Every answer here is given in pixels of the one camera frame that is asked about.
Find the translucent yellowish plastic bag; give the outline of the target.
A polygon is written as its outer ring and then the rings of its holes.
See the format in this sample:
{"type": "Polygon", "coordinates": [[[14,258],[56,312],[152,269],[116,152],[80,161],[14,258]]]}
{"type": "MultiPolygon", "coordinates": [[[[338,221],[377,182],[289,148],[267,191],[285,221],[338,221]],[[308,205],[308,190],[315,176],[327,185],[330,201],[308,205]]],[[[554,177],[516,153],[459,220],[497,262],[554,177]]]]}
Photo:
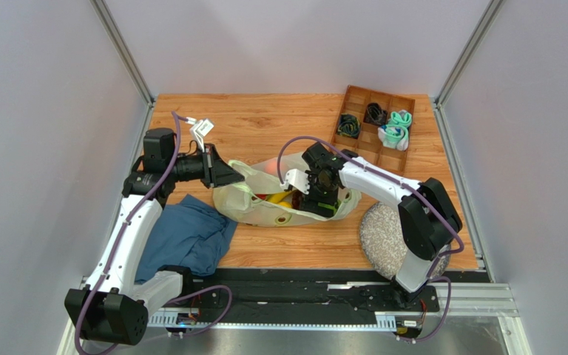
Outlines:
{"type": "Polygon", "coordinates": [[[240,183],[216,188],[213,202],[216,210],[228,218],[251,226],[303,226],[348,216],[362,199],[362,194],[351,189],[338,192],[338,206],[333,217],[321,217],[298,209],[299,194],[286,192],[280,186],[276,170],[277,159],[272,158],[249,166],[239,160],[229,165],[241,173],[240,183]]]}

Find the fake yellow banana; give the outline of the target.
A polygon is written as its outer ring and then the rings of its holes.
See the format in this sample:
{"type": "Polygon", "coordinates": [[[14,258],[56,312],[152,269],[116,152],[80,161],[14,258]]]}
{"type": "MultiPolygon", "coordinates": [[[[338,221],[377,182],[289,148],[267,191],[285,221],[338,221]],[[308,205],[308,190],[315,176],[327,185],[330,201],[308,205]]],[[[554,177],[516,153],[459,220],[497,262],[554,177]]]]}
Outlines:
{"type": "Polygon", "coordinates": [[[266,201],[269,203],[278,204],[283,202],[291,193],[292,191],[284,191],[276,194],[271,194],[266,197],[266,201]]]}

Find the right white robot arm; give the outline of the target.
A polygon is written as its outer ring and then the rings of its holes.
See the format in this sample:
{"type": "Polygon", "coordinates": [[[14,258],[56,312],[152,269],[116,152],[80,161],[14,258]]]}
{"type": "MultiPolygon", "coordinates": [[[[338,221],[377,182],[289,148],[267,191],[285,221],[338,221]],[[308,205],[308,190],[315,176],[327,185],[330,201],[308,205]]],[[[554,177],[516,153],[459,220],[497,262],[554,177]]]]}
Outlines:
{"type": "Polygon", "coordinates": [[[395,301],[412,303],[426,286],[436,261],[449,254],[450,244],[463,228],[443,183],[431,177],[421,182],[395,175],[355,152],[326,147],[322,141],[308,147],[302,159],[306,169],[280,174],[284,189],[301,192],[302,211],[333,217],[338,192],[350,189],[398,213],[407,252],[390,281],[395,301]]]}

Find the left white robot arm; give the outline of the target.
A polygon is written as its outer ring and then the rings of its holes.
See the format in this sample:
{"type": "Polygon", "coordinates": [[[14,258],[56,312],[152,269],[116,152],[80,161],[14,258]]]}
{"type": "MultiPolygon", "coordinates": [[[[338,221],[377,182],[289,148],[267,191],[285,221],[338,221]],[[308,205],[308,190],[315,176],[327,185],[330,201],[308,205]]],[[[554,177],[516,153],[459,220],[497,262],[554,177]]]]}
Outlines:
{"type": "Polygon", "coordinates": [[[161,266],[144,284],[136,272],[146,242],[178,182],[199,180],[210,189],[242,182],[204,138],[212,125],[203,121],[191,129],[193,153],[178,151],[180,134],[173,129],[149,130],[143,154],[124,181],[121,208],[108,245],[83,288],[71,288],[64,306],[75,326],[75,345],[82,340],[137,345],[149,317],[171,301],[191,298],[193,276],[187,267],[161,266]]]}

